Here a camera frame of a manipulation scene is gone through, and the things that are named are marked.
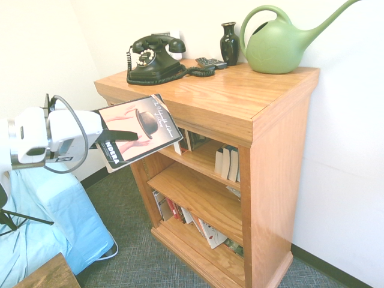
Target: black rotary phone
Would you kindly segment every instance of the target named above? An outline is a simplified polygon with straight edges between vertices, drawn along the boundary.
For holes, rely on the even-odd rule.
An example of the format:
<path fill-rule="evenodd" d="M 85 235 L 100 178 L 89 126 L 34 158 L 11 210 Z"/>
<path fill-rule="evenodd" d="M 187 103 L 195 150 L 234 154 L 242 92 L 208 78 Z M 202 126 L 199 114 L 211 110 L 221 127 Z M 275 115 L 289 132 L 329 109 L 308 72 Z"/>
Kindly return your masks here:
<path fill-rule="evenodd" d="M 127 52 L 127 82 L 133 85 L 158 85 L 180 79 L 186 74 L 197 77 L 215 74 L 214 70 L 199 67 L 187 69 L 167 53 L 165 49 L 167 45 L 170 52 L 185 52 L 184 42 L 170 36 L 151 35 L 135 41 Z M 140 55 L 134 70 L 132 70 L 131 49 L 133 53 Z"/>

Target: cable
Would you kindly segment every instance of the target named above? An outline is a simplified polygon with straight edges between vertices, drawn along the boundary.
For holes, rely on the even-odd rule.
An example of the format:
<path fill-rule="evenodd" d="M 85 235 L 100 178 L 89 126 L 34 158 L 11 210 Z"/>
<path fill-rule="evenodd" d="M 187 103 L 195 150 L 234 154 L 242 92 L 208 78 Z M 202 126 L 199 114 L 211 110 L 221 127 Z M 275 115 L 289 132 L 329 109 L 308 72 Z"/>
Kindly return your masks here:
<path fill-rule="evenodd" d="M 109 255 L 109 256 L 105 256 L 105 257 L 101 256 L 99 259 L 96 259 L 95 261 L 102 261 L 102 260 L 110 259 L 110 258 L 112 258 L 112 257 L 115 257 L 115 256 L 118 254 L 118 252 L 119 252 L 119 246 L 118 246 L 118 244 L 116 243 L 114 237 L 112 236 L 112 234 L 111 234 L 109 231 L 108 231 L 108 233 L 109 233 L 109 235 L 112 237 L 113 242 L 114 242 L 115 245 L 116 245 L 116 252 L 114 252 L 113 254 L 111 254 L 111 255 Z"/>
<path fill-rule="evenodd" d="M 128 64 L 128 70 L 127 70 L 127 82 L 128 84 L 132 85 L 142 85 L 142 86 L 151 86 L 151 85 L 160 85 L 164 84 L 170 81 L 178 80 L 183 78 L 185 75 L 193 75 L 196 77 L 209 77 L 215 74 L 215 70 L 200 68 L 200 67 L 190 67 L 186 68 L 184 65 L 181 64 L 182 72 L 164 79 L 160 80 L 152 80 L 152 81 L 139 81 L 139 80 L 131 80 L 130 79 L 130 71 L 132 70 L 132 60 L 131 60 L 131 49 L 130 47 L 129 51 L 127 52 L 127 64 Z"/>
<path fill-rule="evenodd" d="M 85 149 L 84 149 L 84 154 L 83 154 L 83 157 L 82 159 L 80 160 L 80 162 L 78 162 L 74 167 L 72 167 L 71 169 L 68 169 L 66 171 L 58 171 L 58 170 L 55 170 L 55 169 L 52 169 L 48 166 L 44 166 L 45 169 L 47 169 L 48 171 L 51 171 L 53 173 L 57 173 L 57 174 L 66 174 L 66 173 L 70 173 L 72 171 L 75 171 L 77 168 L 79 168 L 85 161 L 85 159 L 87 158 L 88 156 L 88 137 L 85 133 L 85 130 L 83 128 L 83 125 L 81 124 L 80 120 L 78 119 L 75 111 L 72 109 L 72 107 L 69 105 L 69 103 L 67 101 L 65 101 L 62 97 L 60 97 L 59 95 L 55 95 L 53 96 L 52 99 L 57 99 L 57 100 L 60 100 L 61 102 L 63 102 L 63 104 L 66 106 L 66 108 L 71 112 L 73 118 L 75 119 L 76 123 L 78 124 L 81 132 L 82 132 L 82 135 L 83 135 L 83 138 L 84 138 L 84 146 L 85 146 Z"/>

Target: book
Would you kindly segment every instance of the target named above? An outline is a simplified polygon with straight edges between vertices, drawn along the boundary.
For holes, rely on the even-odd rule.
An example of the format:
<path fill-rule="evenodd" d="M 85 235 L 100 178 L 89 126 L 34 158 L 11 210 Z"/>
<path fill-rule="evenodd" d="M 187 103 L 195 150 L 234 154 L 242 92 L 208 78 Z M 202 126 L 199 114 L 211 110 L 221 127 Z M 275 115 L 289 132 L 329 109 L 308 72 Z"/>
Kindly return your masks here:
<path fill-rule="evenodd" d="M 222 147 L 218 148 L 216 151 L 216 156 L 215 156 L 215 173 L 221 174 L 221 168 L 223 166 L 223 148 L 225 145 Z"/>
<path fill-rule="evenodd" d="M 227 238 L 224 241 L 224 245 L 226 247 L 228 247 L 229 249 L 231 249 L 233 252 L 235 252 L 240 257 L 244 258 L 244 249 L 239 244 L 237 244 L 235 241 L 232 241 L 231 239 Z"/>
<path fill-rule="evenodd" d="M 226 145 L 223 148 L 223 164 L 221 166 L 221 177 L 228 179 L 229 169 L 230 169 L 230 152 L 235 148 L 231 145 Z"/>
<path fill-rule="evenodd" d="M 228 180 L 236 182 L 239 171 L 239 151 L 236 147 L 234 147 L 230 151 L 230 167 L 228 173 Z"/>
<path fill-rule="evenodd" d="M 202 146 L 204 143 L 210 141 L 210 138 L 191 131 L 185 132 L 185 138 L 187 140 L 189 151 L 193 151 L 198 147 Z"/>
<path fill-rule="evenodd" d="M 191 214 L 189 213 L 189 211 L 186 210 L 186 209 L 183 208 L 183 207 L 181 207 L 181 210 L 182 210 L 182 212 L 183 212 L 183 214 L 184 214 L 185 222 L 186 222 L 187 224 L 190 224 L 191 222 L 193 222 L 193 218 L 192 218 Z"/>
<path fill-rule="evenodd" d="M 212 249 L 216 248 L 227 239 L 225 235 L 220 233 L 211 225 L 205 223 L 203 220 L 199 219 L 199 222 L 202 227 L 205 238 Z"/>
<path fill-rule="evenodd" d="M 183 139 L 174 143 L 173 145 L 175 146 L 175 152 L 179 155 L 182 155 L 189 150 L 188 150 L 187 138 L 185 137 L 185 129 L 179 128 L 179 131 L 182 134 Z"/>
<path fill-rule="evenodd" d="M 173 213 L 169 208 L 166 198 L 164 197 L 164 195 L 160 194 L 156 190 L 154 190 L 152 193 L 155 197 L 157 208 L 160 212 L 161 217 L 163 218 L 164 221 L 167 221 L 169 218 L 173 216 Z"/>
<path fill-rule="evenodd" d="M 185 224 L 186 223 L 185 216 L 180 205 L 176 204 L 175 202 L 173 204 L 176 207 L 177 213 L 179 214 L 179 220 Z"/>
<path fill-rule="evenodd" d="M 113 135 L 113 139 L 97 143 L 109 173 L 183 139 L 160 94 L 94 112 L 101 116 L 104 129 L 101 135 Z M 130 132 L 134 140 L 127 140 L 122 132 L 125 135 Z"/>
<path fill-rule="evenodd" d="M 179 220 L 179 214 L 177 213 L 176 207 L 174 206 L 174 203 L 172 200 L 166 198 L 167 204 L 169 206 L 169 209 L 171 210 L 173 216 Z"/>
<path fill-rule="evenodd" d="M 191 214 L 192 216 L 192 220 L 193 220 L 193 223 L 194 225 L 196 226 L 196 228 L 198 229 L 198 231 L 200 232 L 200 234 L 205 238 L 205 235 L 203 233 L 203 229 L 201 227 L 201 224 L 199 222 L 199 218 L 197 218 L 195 215 Z"/>
<path fill-rule="evenodd" d="M 226 186 L 226 188 L 231 191 L 234 195 L 238 196 L 239 198 L 241 198 L 241 193 L 239 190 L 237 189 L 234 189 L 233 187 L 231 186 Z"/>

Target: small vase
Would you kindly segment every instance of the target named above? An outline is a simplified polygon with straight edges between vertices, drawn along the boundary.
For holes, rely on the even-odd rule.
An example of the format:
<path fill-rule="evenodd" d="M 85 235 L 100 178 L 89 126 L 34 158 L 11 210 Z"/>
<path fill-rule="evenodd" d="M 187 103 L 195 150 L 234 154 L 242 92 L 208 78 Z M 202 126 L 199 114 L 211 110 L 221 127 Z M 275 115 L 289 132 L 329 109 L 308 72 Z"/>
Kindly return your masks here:
<path fill-rule="evenodd" d="M 221 24 L 224 28 L 224 36 L 220 39 L 220 50 L 223 61 L 228 66 L 234 66 L 239 59 L 239 37 L 235 34 L 236 22 Z"/>

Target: hand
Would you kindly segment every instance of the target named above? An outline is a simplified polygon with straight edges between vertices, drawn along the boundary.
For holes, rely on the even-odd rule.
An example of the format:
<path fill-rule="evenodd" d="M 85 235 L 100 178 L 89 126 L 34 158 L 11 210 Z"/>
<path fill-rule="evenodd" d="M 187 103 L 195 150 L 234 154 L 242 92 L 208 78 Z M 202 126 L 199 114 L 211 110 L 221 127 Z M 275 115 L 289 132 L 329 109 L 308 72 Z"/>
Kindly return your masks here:
<path fill-rule="evenodd" d="M 110 122 L 114 120 L 125 120 L 125 119 L 131 119 L 133 116 L 127 116 L 128 113 L 134 111 L 134 105 L 130 105 L 127 108 L 124 109 L 124 111 L 120 115 L 112 116 L 111 118 L 104 119 L 105 122 Z"/>
<path fill-rule="evenodd" d="M 151 140 L 145 140 L 142 141 L 140 138 L 142 135 L 139 136 L 139 138 L 136 141 L 129 141 L 119 147 L 120 153 L 123 154 L 126 150 L 135 147 L 135 146 L 148 146 L 151 142 Z"/>

